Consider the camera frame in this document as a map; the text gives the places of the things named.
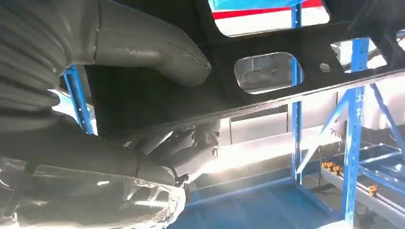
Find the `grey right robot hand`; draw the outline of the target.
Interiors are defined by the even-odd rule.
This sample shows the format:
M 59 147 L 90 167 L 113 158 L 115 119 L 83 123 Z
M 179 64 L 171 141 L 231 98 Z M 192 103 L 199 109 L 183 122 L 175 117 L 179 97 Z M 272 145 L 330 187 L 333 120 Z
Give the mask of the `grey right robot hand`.
M 56 112 L 52 89 L 73 64 L 150 67 L 183 86 L 202 84 L 207 58 L 179 28 L 111 0 L 0 3 L 0 154 L 172 186 L 172 171 L 85 134 Z

